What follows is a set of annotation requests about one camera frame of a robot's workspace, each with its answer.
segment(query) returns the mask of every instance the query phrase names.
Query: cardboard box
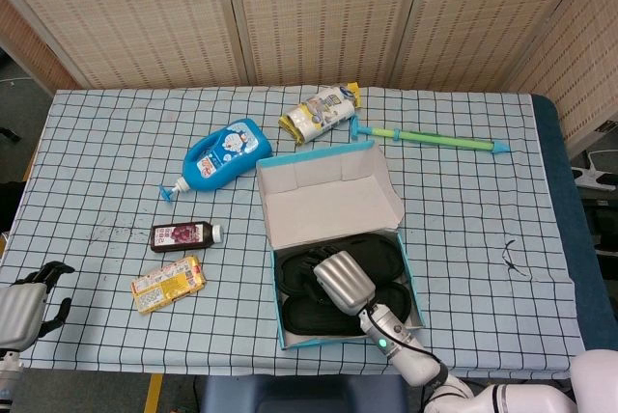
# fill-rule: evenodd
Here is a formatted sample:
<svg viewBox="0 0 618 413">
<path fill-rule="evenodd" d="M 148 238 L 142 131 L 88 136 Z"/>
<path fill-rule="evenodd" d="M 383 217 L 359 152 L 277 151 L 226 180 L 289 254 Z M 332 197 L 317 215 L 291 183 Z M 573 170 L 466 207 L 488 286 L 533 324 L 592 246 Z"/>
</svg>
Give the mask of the cardboard box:
<svg viewBox="0 0 618 413">
<path fill-rule="evenodd" d="M 423 326 L 414 292 L 413 275 L 397 228 L 404 204 L 388 176 L 384 154 L 373 140 L 325 150 L 297 152 L 257 164 L 271 252 L 279 343 L 282 348 L 341 342 L 358 337 L 299 336 L 285 330 L 281 306 L 287 295 L 279 290 L 274 251 L 361 233 L 396 239 L 405 262 L 399 278 L 412 296 L 405 325 Z"/>
</svg>

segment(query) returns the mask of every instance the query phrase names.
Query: box lid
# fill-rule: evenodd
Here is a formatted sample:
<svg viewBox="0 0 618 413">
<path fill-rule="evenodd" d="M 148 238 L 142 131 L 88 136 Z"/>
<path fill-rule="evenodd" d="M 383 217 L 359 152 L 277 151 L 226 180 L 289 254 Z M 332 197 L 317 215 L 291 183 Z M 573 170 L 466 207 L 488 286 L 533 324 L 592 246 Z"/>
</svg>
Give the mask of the box lid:
<svg viewBox="0 0 618 413">
<path fill-rule="evenodd" d="M 262 159 L 257 164 L 273 249 L 396 229 L 404 203 L 373 140 Z"/>
</svg>

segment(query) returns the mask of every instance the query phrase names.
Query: blue grid pattern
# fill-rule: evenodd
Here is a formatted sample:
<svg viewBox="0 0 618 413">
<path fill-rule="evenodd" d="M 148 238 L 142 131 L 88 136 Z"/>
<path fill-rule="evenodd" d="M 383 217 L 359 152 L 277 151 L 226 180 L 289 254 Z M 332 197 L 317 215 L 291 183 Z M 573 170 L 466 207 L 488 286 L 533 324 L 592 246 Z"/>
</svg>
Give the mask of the blue grid pattern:
<svg viewBox="0 0 618 413">
<path fill-rule="evenodd" d="M 302 87 L 59 92 L 0 268 L 0 284 L 62 261 L 77 270 L 50 296 L 67 324 L 23 354 L 38 368 L 138 372 L 393 372 L 357 341 L 281 350 L 255 172 L 211 193 L 158 198 L 191 145 L 250 117 L 276 153 L 348 143 L 348 124 L 296 148 L 277 126 Z M 512 153 L 379 139 L 428 327 L 418 332 L 455 374 L 563 377 L 583 350 L 528 95 L 362 89 L 362 124 L 499 139 Z M 152 224 L 207 220 L 224 243 L 197 255 L 208 283 L 148 316 L 130 281 L 182 252 L 156 254 Z"/>
</svg>

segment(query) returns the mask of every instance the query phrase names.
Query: yellow snack package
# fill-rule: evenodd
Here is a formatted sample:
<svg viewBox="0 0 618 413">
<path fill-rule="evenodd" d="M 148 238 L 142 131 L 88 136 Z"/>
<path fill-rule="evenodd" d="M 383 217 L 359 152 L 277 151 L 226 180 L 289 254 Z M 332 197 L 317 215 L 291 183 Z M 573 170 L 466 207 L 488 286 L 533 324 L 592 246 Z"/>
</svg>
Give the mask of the yellow snack package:
<svg viewBox="0 0 618 413">
<path fill-rule="evenodd" d="M 281 116 L 279 125 L 294 137 L 297 145 L 302 145 L 349 119 L 359 107 L 360 89 L 356 82 L 334 85 Z"/>
<path fill-rule="evenodd" d="M 197 292 L 205 284 L 197 257 L 187 256 L 133 280 L 131 292 L 138 312 L 148 314 Z"/>
</svg>

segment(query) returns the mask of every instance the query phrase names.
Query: white bottle cap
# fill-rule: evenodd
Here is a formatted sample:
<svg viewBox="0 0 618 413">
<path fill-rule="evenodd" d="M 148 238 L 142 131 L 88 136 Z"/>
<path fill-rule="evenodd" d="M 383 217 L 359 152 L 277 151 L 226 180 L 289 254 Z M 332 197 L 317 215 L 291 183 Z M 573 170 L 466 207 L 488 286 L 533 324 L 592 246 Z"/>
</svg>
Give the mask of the white bottle cap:
<svg viewBox="0 0 618 413">
<path fill-rule="evenodd" d="M 212 242 L 215 244 L 223 240 L 223 229 L 221 225 L 212 226 Z"/>
<path fill-rule="evenodd" d="M 181 193 L 189 190 L 189 184 L 183 177 L 180 177 L 176 180 L 176 184 L 174 185 L 174 187 L 178 188 L 178 191 L 180 191 Z"/>
</svg>

